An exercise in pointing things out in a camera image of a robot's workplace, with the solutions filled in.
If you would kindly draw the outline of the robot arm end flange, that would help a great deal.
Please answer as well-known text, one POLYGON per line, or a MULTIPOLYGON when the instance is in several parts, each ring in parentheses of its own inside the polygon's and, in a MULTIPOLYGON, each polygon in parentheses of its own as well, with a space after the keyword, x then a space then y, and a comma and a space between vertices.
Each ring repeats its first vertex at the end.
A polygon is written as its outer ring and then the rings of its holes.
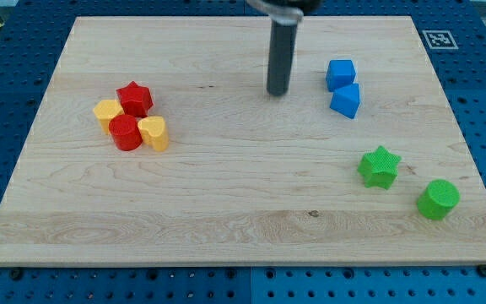
POLYGON ((255 10, 282 25, 298 24, 305 14, 316 11, 322 0, 246 0, 255 10))

